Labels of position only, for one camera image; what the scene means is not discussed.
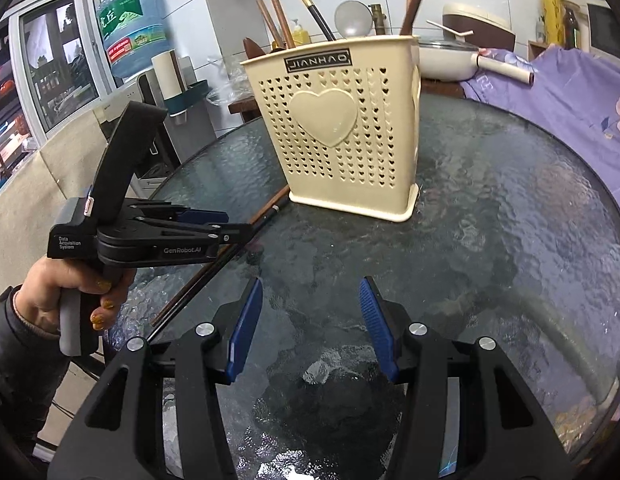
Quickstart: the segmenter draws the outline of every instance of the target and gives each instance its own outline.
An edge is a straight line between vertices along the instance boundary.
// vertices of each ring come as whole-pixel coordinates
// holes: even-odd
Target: hand
[[[135,274],[135,269],[124,270],[119,283],[112,286],[82,262],[43,257],[30,268],[14,297],[14,308],[33,325],[56,333],[59,329],[61,289],[78,288],[82,292],[101,296],[101,304],[92,311],[90,320],[94,330],[105,330],[114,325],[121,305],[128,298],[128,287]]]

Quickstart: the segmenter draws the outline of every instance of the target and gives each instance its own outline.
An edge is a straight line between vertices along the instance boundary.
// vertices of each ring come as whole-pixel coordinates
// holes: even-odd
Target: utensil holder
[[[354,38],[242,63],[290,200],[394,222],[410,218],[419,193],[415,42]]]

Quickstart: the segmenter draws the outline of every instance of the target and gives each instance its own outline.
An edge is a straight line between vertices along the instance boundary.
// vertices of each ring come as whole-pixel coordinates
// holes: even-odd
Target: yellow package
[[[545,41],[565,46],[565,26],[563,25],[563,6],[560,0],[542,0],[545,16]]]

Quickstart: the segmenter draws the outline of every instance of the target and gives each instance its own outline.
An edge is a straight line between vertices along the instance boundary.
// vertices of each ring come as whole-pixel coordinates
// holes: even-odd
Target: blue water bottle
[[[112,75],[127,78],[170,50],[156,0],[103,0],[97,10]]]

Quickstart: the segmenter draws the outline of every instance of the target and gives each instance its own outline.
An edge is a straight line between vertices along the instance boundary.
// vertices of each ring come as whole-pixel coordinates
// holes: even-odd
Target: glass table
[[[620,399],[620,213],[597,176],[518,117],[423,95],[416,180],[414,215],[399,224],[290,203],[161,333],[180,336],[237,300],[250,277],[263,280],[245,370],[219,387],[239,478],[383,475],[405,393],[376,364],[357,292],[365,275],[443,336],[496,339],[576,462],[608,424]],[[283,186],[255,120],[154,197],[242,222]],[[198,269],[140,269],[111,344],[148,336],[152,317]],[[168,455],[177,446],[170,388]]]

